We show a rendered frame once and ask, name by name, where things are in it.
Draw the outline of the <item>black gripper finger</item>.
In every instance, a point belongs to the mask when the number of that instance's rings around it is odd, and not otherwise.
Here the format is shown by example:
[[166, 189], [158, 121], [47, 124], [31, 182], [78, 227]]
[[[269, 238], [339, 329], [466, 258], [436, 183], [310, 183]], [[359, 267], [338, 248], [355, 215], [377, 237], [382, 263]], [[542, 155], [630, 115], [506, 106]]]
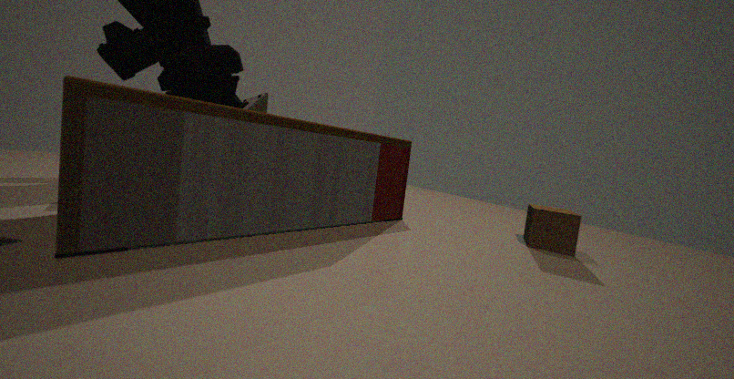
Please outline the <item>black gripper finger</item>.
[[171, 90], [171, 91], [167, 91], [166, 94], [199, 100], [194, 94], [190, 93], [186, 89]]
[[239, 76], [183, 80], [179, 84], [200, 101], [233, 106]]

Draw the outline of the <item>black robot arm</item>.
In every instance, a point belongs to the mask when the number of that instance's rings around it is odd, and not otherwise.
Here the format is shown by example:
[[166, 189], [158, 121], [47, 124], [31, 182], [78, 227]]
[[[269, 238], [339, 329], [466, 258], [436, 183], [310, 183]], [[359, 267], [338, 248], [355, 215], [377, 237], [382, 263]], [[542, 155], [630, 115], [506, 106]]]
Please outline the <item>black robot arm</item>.
[[118, 0], [118, 2], [143, 28], [133, 31], [118, 21], [103, 26], [107, 43], [99, 45], [97, 52], [123, 80], [133, 77], [138, 71], [157, 62], [163, 67], [162, 58], [176, 56], [172, 45], [155, 20], [150, 20], [148, 15], [150, 8], [159, 5], [189, 5], [201, 10], [199, 0]]

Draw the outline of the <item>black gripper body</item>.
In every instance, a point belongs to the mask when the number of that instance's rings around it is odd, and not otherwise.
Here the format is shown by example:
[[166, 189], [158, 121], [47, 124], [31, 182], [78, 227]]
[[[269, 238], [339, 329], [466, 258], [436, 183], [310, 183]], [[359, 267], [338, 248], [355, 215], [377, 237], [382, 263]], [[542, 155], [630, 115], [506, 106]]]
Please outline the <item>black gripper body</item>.
[[163, 59], [158, 76], [162, 91], [185, 89], [183, 80], [230, 77], [243, 70], [240, 53], [230, 45], [212, 45], [209, 17], [189, 5], [159, 5], [148, 10], [172, 45], [176, 56]]

